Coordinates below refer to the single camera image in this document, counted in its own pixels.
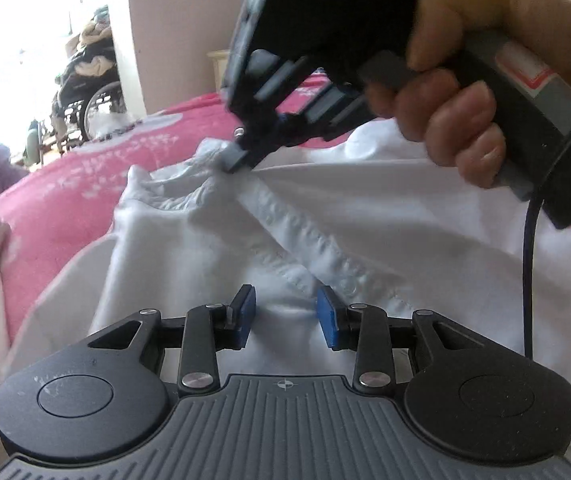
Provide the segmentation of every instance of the crosshair symbol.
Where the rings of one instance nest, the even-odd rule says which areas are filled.
[[[291,380],[289,379],[282,379],[280,381],[278,381],[278,383],[274,383],[276,384],[279,388],[281,388],[283,391],[287,391],[288,389],[290,389],[293,386],[296,386],[296,384],[294,384]]]

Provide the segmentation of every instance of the white shirt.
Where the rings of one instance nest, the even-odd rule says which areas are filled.
[[[219,140],[152,175],[132,168],[111,232],[72,260],[25,323],[9,371],[142,308],[165,317],[229,302],[244,283],[258,311],[244,351],[219,352],[222,376],[345,374],[315,289],[409,317],[430,308],[522,351],[526,204],[437,168],[394,121],[327,150],[280,150],[252,172],[222,174]],[[539,220],[534,353],[571,382],[571,228]],[[174,369],[168,378],[176,377]]]

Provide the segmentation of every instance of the black object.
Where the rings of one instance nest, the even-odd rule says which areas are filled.
[[[0,480],[571,480],[571,386],[554,372],[429,310],[388,318],[322,286],[328,346],[356,350],[339,376],[230,376],[254,288],[232,303],[161,319],[141,310],[0,387]],[[181,347],[178,380],[158,373]],[[414,378],[397,384],[393,348]]]
[[[403,59],[416,1],[245,0],[223,82],[243,134],[222,154],[224,169],[254,168],[281,146],[331,140],[374,118],[364,80],[398,88],[415,75]],[[505,178],[515,192],[530,192],[571,127],[571,89],[560,79],[543,90],[522,88],[495,60],[502,43],[487,48],[497,42],[491,36],[477,34],[446,66],[463,85],[483,79],[493,90],[510,161]],[[297,114],[278,113],[317,67],[331,83]],[[556,227],[571,225],[571,155],[550,177],[543,207]]]

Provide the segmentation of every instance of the silver screw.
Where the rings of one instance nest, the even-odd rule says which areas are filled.
[[[207,388],[214,383],[214,378],[206,372],[192,372],[191,374],[184,375],[181,382],[188,388],[201,390],[202,388]]]
[[[382,388],[390,381],[390,376],[383,372],[366,372],[359,377],[359,382],[366,388]]]

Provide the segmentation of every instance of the wall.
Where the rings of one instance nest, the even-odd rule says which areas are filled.
[[[135,115],[214,91],[206,54],[229,46],[243,0],[110,0],[125,97]]]

